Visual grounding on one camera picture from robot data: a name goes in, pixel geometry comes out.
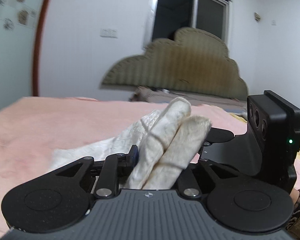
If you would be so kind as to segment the person right hand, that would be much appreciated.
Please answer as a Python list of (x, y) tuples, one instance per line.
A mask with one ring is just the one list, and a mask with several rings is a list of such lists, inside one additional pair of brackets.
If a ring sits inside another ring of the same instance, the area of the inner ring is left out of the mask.
[(290, 197), (293, 201), (293, 204), (295, 204), (298, 201), (299, 196), (300, 196), (299, 190), (293, 188), (291, 193), (290, 193)]

